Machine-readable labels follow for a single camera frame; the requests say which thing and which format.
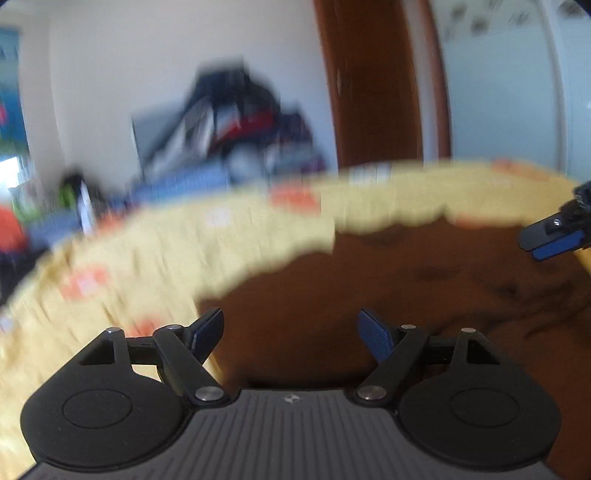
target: blue fabric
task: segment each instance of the blue fabric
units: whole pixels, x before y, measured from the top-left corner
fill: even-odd
[[[140,185],[124,197],[113,198],[110,204],[115,209],[123,207],[126,201],[133,205],[155,205],[225,190],[229,185],[228,174],[221,163],[186,167],[163,179]]]
[[[72,210],[54,212],[27,225],[29,249],[32,251],[52,247],[80,230],[78,214]]]

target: small logo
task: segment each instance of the small logo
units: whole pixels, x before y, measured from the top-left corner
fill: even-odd
[[[296,395],[294,393],[290,393],[289,395],[286,395],[285,397],[283,397],[283,400],[285,400],[287,403],[291,403],[293,405],[294,403],[298,403],[301,400],[301,397],[299,397],[298,395]]]

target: orange object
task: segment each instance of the orange object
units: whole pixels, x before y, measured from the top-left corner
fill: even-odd
[[[302,213],[320,213],[320,201],[311,190],[301,185],[283,185],[271,190],[274,206],[287,206]]]
[[[25,250],[27,237],[12,210],[0,207],[0,251],[17,252]]]
[[[122,228],[124,223],[125,217],[123,215],[109,212],[99,220],[97,232],[99,234],[114,232]]]
[[[109,281],[109,273],[105,268],[88,268],[72,275],[69,282],[61,288],[61,294],[68,300],[85,300],[95,295]]]
[[[550,176],[528,163],[520,163],[510,158],[497,158],[492,162],[492,170],[497,173],[505,173],[515,177],[523,177],[530,180],[548,181]]]
[[[141,319],[139,322],[134,322],[134,326],[130,328],[127,333],[128,337],[149,337],[156,330],[166,325],[166,322],[159,317],[148,316]]]

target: green object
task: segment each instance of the green object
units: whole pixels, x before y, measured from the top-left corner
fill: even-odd
[[[76,194],[71,186],[60,188],[57,195],[60,207],[66,210],[76,210]]]
[[[42,211],[38,207],[23,207],[17,199],[13,199],[12,201],[12,211],[22,224],[34,222],[43,216]]]

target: door frame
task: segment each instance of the door frame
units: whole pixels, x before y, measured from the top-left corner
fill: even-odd
[[[335,127],[335,141],[339,168],[344,158],[341,135],[342,116],[339,110],[337,78],[338,62],[330,48],[330,35],[326,21],[327,4],[314,0],[316,21],[322,47],[329,87],[330,105]],[[402,10],[408,26],[409,44],[419,102],[422,152],[424,161],[451,156],[450,117],[447,101],[446,77],[443,69],[441,46],[428,0],[402,0]]]
[[[447,80],[429,0],[402,0],[413,52],[425,163],[452,156]]]

